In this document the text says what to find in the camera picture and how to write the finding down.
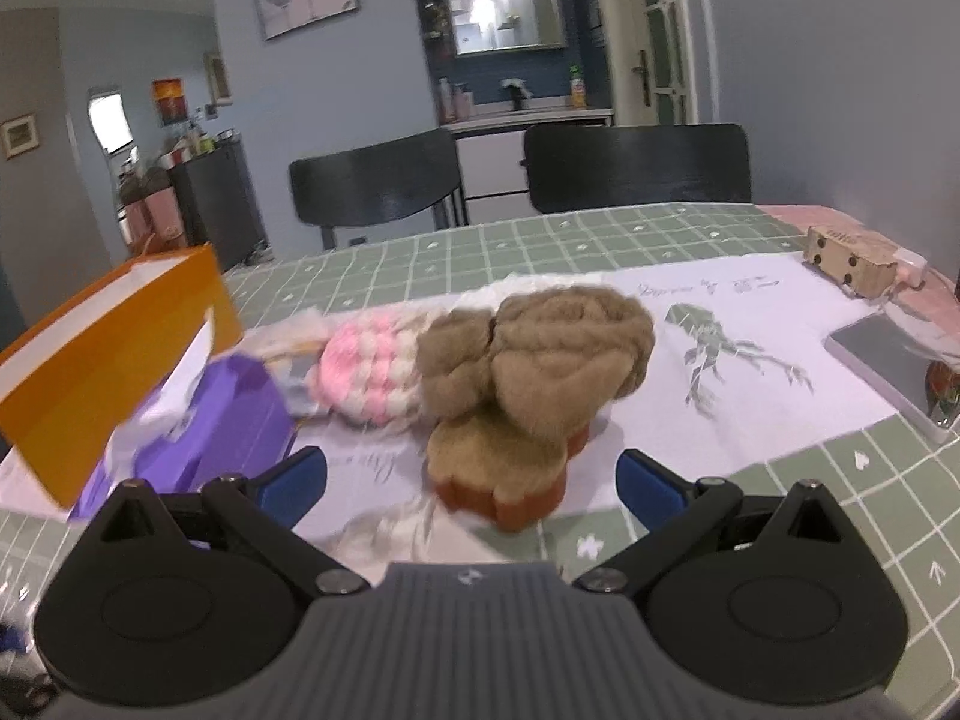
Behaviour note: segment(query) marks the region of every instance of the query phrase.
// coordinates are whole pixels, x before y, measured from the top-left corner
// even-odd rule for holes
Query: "bottle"
[[[470,118],[470,103],[467,97],[467,87],[458,83],[453,91],[453,109],[457,113],[457,121],[465,122]]]
[[[587,107],[587,84],[577,65],[570,65],[570,104],[574,108]]]
[[[457,121],[457,113],[453,107],[453,88],[446,77],[440,79],[440,123],[450,124]]]

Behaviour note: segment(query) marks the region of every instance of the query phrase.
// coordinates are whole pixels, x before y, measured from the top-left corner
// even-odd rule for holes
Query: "kitchen counter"
[[[477,135],[490,131],[503,131],[520,127],[529,127],[531,124],[543,122],[574,122],[586,119],[604,121],[613,117],[611,108],[571,108],[565,105],[543,106],[527,108],[522,111],[483,111],[480,106],[476,115],[464,122],[453,122],[443,126],[455,136]]]

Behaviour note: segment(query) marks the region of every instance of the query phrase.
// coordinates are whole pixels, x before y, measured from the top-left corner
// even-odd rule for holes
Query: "black chair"
[[[542,214],[658,202],[751,202],[747,136],[736,124],[535,124],[523,138]]]
[[[290,166],[296,215],[320,228],[323,248],[336,247],[335,227],[362,227],[433,208],[438,229],[469,224],[460,161],[445,129],[397,141],[296,160]]]

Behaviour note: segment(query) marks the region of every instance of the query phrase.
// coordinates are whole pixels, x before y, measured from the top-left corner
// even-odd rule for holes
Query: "plush toy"
[[[311,396],[355,424],[402,429],[419,417],[416,339],[438,312],[368,312],[340,325],[307,375]]]
[[[640,386],[653,346],[650,314],[603,287],[437,319],[419,337],[416,368],[424,405],[442,420],[427,445],[439,498],[507,531],[546,517],[590,420]]]

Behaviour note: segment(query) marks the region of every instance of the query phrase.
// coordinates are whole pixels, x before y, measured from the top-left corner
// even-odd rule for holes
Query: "wooden block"
[[[879,298],[896,279],[896,247],[878,233],[829,225],[806,231],[803,259],[861,298]]]

